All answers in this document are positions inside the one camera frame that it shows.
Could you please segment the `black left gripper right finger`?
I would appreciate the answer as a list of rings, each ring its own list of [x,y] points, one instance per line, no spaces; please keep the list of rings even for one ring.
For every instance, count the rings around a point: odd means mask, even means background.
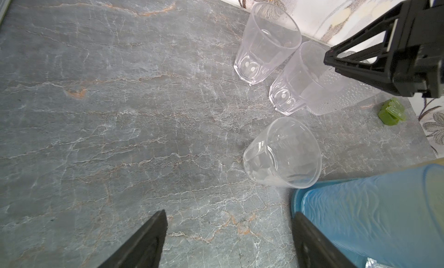
[[[292,219],[299,268],[353,268],[354,264],[301,212]]]

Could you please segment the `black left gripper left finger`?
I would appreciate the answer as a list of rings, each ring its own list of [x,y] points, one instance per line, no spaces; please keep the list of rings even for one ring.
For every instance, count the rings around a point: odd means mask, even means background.
[[[157,211],[99,268],[157,268],[167,234],[165,210]]]

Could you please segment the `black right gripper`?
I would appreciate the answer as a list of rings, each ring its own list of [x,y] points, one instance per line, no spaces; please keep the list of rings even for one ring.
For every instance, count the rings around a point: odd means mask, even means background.
[[[330,48],[326,65],[402,97],[444,94],[444,0],[405,0]]]

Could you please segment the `blue plastic cup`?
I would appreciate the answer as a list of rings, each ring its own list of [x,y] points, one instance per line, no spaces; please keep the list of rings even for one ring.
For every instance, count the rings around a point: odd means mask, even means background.
[[[336,247],[394,268],[441,268],[444,234],[425,196],[425,172],[412,168],[332,180],[295,192],[301,212]]]

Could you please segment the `clear faceted cup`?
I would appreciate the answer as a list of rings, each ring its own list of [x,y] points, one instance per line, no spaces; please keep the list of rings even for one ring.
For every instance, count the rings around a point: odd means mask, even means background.
[[[324,64],[326,52],[317,42],[301,44],[269,89],[269,100],[277,112],[289,116],[326,102],[346,87],[346,77]]]
[[[284,63],[301,43],[301,31],[285,10],[271,3],[257,3],[250,12],[234,70],[242,81],[256,85]]]

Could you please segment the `clear faceted cup back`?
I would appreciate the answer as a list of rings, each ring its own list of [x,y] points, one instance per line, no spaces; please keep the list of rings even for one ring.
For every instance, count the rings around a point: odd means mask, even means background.
[[[271,3],[257,3],[250,12],[234,70],[242,81],[256,85],[284,63],[301,43],[301,31],[285,10]]]

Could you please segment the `yellow plastic cup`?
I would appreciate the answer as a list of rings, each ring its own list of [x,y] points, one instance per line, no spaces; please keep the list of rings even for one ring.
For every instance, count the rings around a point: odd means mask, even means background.
[[[425,198],[437,229],[444,234],[444,158],[410,168],[419,173],[425,172]]]

